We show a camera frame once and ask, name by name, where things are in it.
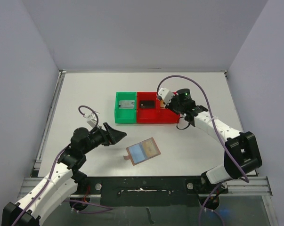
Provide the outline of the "green plastic bin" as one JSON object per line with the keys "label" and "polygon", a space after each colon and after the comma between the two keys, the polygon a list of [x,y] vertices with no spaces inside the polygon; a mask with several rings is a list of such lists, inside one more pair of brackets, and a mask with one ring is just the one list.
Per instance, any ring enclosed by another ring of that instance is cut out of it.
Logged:
{"label": "green plastic bin", "polygon": [[116,92],[114,120],[116,124],[137,123],[137,92]]}

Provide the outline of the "blue credit card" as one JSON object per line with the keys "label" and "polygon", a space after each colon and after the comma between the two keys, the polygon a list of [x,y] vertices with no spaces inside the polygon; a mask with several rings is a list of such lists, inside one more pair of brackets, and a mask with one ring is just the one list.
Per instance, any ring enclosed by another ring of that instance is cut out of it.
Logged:
{"label": "blue credit card", "polygon": [[134,164],[138,164],[146,160],[146,154],[141,144],[132,145],[128,148],[128,150]]}

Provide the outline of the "red plastic double bin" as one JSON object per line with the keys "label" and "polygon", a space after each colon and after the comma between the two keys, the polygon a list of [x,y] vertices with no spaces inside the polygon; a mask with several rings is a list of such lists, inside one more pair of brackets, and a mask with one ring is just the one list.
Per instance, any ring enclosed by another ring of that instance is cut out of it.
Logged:
{"label": "red plastic double bin", "polygon": [[[140,100],[154,100],[155,109],[140,109]],[[175,114],[168,109],[160,108],[160,101],[155,92],[137,93],[137,123],[138,124],[175,124],[179,119],[179,114]]]}

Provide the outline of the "brown leather card holder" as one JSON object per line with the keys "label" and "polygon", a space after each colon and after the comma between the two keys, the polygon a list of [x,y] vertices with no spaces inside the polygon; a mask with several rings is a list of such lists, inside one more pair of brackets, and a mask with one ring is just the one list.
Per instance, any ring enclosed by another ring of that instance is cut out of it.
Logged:
{"label": "brown leather card holder", "polygon": [[124,160],[131,161],[135,166],[161,154],[153,137],[126,148],[127,155]]}

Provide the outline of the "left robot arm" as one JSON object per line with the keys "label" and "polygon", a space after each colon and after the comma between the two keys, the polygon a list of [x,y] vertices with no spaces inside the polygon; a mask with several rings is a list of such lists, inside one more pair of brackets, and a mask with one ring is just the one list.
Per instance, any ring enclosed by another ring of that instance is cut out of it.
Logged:
{"label": "left robot arm", "polygon": [[80,171],[86,154],[100,145],[115,145],[126,133],[115,130],[106,122],[104,128],[77,128],[65,147],[55,158],[50,172],[26,196],[3,209],[3,226],[41,226],[47,217],[87,177]]}

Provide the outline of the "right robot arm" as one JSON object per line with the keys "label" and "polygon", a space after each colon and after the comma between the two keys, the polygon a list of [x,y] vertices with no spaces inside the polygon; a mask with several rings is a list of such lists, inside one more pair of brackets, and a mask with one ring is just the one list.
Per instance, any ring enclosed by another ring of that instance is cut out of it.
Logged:
{"label": "right robot arm", "polygon": [[239,179],[262,166],[255,135],[228,126],[213,116],[208,108],[197,105],[191,98],[189,89],[180,89],[172,93],[166,88],[161,88],[158,95],[165,103],[166,109],[180,114],[189,125],[206,132],[224,148],[223,163],[201,175],[203,184],[212,186]]}

